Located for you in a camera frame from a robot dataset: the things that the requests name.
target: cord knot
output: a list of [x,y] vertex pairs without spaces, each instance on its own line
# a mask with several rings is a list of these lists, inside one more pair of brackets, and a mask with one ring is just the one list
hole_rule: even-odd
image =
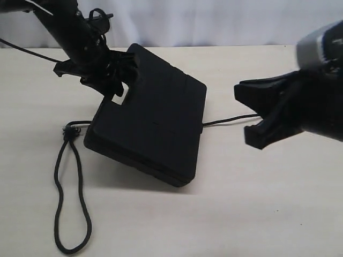
[[66,126],[63,129],[64,140],[73,142],[76,138],[80,136],[81,129],[74,126]]

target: white backdrop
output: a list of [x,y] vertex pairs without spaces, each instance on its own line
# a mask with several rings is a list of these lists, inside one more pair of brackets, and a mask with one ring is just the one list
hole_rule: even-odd
[[[343,19],[343,0],[79,0],[85,16],[112,12],[111,46],[294,44]],[[22,47],[58,47],[33,14],[0,15],[0,37]]]

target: white table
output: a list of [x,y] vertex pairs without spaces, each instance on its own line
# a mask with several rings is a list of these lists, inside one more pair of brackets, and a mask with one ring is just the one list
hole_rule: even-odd
[[[234,100],[240,80],[296,69],[292,46],[152,51],[207,84],[205,122],[252,113]],[[61,256],[53,238],[61,129],[92,119],[102,97],[78,78],[58,78],[44,60],[9,49],[0,60],[0,255]],[[82,256],[342,256],[343,143],[303,133],[260,151],[243,139],[244,125],[256,122],[206,128],[196,179],[179,190],[79,139],[93,220]],[[67,156],[61,238],[74,247],[86,227]]]

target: black case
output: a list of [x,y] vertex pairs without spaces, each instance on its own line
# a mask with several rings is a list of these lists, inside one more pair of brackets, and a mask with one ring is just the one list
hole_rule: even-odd
[[123,105],[103,100],[85,136],[87,148],[175,187],[196,173],[206,86],[133,44],[140,79]]

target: black rope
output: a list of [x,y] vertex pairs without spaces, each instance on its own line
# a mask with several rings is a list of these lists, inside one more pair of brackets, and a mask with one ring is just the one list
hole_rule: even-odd
[[[56,210],[56,215],[55,215],[55,225],[54,225],[54,236],[55,236],[55,243],[57,248],[64,254],[71,255],[79,252],[82,248],[86,246],[88,243],[89,239],[91,238],[92,234],[92,221],[90,218],[90,215],[87,210],[87,206],[85,203],[84,195],[83,195],[83,175],[82,175],[82,166],[81,166],[81,159],[79,152],[77,151],[74,141],[75,139],[80,136],[80,131],[81,129],[79,127],[75,127],[75,125],[81,125],[81,124],[90,124],[90,121],[84,120],[84,121],[79,121],[79,122],[70,122],[67,124],[67,126],[63,129],[63,136],[64,136],[64,142],[62,144],[61,150],[59,150],[57,161],[56,161],[56,166],[55,166],[55,171],[54,171],[54,181],[56,184],[56,187],[58,189],[59,193],[59,201],[58,201],[58,206]],[[85,239],[83,242],[78,245],[77,247],[73,249],[67,249],[63,246],[61,243],[61,240],[59,238],[59,217],[61,215],[62,211],[62,205],[63,205],[63,200],[64,200],[64,194],[63,194],[63,188],[61,186],[61,183],[58,180],[58,171],[59,171],[59,166],[61,163],[61,159],[63,156],[63,152],[66,148],[67,145],[70,145],[72,151],[75,154],[76,158],[76,163],[77,163],[77,173],[79,177],[79,183],[78,183],[78,193],[79,193],[79,199],[82,207],[82,211],[84,213],[86,223],[87,223],[87,234],[85,236]]]
[[216,120],[214,122],[204,123],[203,127],[208,127],[208,126],[212,126],[212,125],[219,124],[219,123],[233,122],[233,121],[238,120],[238,119],[247,119],[247,118],[254,118],[254,117],[260,117],[260,116],[258,114],[241,115],[241,116],[233,117],[230,119],[221,119],[221,120]]
[[17,50],[19,50],[19,51],[22,51],[22,52],[25,52],[25,53],[27,53],[27,54],[30,54],[30,55],[34,55],[34,56],[40,57],[40,58],[42,58],[42,59],[45,59],[45,60],[48,60],[48,61],[51,61],[51,62],[54,62],[54,63],[60,63],[60,62],[61,62],[61,61],[59,61],[59,60],[56,60],[56,59],[47,57],[47,56],[45,56],[45,55],[38,54],[38,53],[36,53],[36,52],[32,52],[32,51],[27,50],[27,49],[22,48],[22,47],[19,47],[19,46],[15,45],[15,44],[12,44],[12,43],[10,43],[10,42],[8,42],[8,41],[6,41],[6,40],[3,40],[3,39],[0,39],[0,42],[3,43],[3,44],[6,44],[6,45],[9,46],[9,47],[12,47],[12,48],[14,48],[14,49],[17,49]]

